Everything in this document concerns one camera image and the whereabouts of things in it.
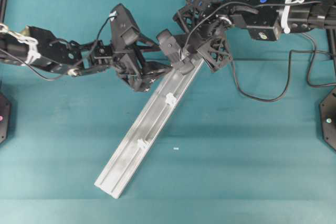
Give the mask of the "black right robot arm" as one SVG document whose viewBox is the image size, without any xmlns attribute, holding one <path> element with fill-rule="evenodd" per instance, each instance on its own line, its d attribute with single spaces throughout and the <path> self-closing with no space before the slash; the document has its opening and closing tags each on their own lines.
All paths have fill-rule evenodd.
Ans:
<svg viewBox="0 0 336 224">
<path fill-rule="evenodd" d="M 281 25 L 287 14 L 288 31 L 302 34 L 315 28 L 335 28 L 335 0 L 304 0 L 289 5 L 285 0 L 186 0 L 173 16 L 184 34 L 182 46 L 190 59 L 203 59 L 211 72 L 233 59 L 226 31 L 247 30 L 251 39 L 277 41 L 285 33 Z"/>
</svg>

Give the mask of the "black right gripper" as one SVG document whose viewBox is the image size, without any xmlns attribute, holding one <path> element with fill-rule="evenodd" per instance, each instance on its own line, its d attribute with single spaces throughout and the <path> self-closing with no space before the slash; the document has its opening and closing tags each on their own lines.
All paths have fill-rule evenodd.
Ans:
<svg viewBox="0 0 336 224">
<path fill-rule="evenodd" d="M 233 57 L 227 42 L 226 30 L 233 26 L 225 14 L 211 15 L 211 10 L 184 6 L 173 16 L 184 34 L 176 35 L 181 42 L 180 61 L 202 59 L 212 73 L 229 64 Z"/>
</svg>

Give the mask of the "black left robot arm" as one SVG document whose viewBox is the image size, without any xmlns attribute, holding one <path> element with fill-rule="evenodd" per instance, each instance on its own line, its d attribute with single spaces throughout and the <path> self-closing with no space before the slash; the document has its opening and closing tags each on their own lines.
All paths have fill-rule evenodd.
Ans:
<svg viewBox="0 0 336 224">
<path fill-rule="evenodd" d="M 51 31 L 42 28 L 26 26 L 18 33 L 1 24 L 1 63 L 27 66 L 33 72 L 55 73 L 57 78 L 81 77 L 113 69 L 133 91 L 147 92 L 153 82 L 169 73 L 172 67 L 145 60 L 143 53 L 160 50 L 149 39 L 146 43 L 145 46 L 133 43 L 121 49 L 113 44 L 104 45 L 102 40 L 81 45 L 56 38 Z"/>
</svg>

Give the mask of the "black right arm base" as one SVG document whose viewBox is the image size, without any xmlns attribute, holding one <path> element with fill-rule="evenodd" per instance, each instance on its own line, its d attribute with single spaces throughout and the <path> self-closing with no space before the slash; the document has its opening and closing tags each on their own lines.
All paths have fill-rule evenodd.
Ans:
<svg viewBox="0 0 336 224">
<path fill-rule="evenodd" d="M 335 151 L 335 88 L 320 102 L 323 140 Z"/>
</svg>

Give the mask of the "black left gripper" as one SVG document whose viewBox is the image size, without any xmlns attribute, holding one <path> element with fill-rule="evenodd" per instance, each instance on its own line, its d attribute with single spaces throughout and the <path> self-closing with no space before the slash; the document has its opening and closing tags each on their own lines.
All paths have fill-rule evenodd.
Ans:
<svg viewBox="0 0 336 224">
<path fill-rule="evenodd" d="M 114 54 L 110 60 L 117 76 L 135 92 L 147 92 L 158 77 L 169 73 L 172 67 L 157 61 L 146 61 L 141 52 L 157 52 L 160 46 L 143 34 L 139 34 L 131 52 Z"/>
</svg>

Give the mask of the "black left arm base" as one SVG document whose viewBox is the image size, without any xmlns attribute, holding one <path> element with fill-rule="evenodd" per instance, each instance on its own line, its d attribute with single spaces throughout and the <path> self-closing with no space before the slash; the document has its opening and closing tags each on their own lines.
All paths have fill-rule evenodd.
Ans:
<svg viewBox="0 0 336 224">
<path fill-rule="evenodd" d="M 7 139 L 7 133 L 8 133 L 8 126 L 9 126 L 9 120 L 10 120 L 10 112 L 11 112 L 11 103 L 1 93 L 1 121 L 0 121 L 0 140 L 1 143 L 4 142 Z"/>
</svg>

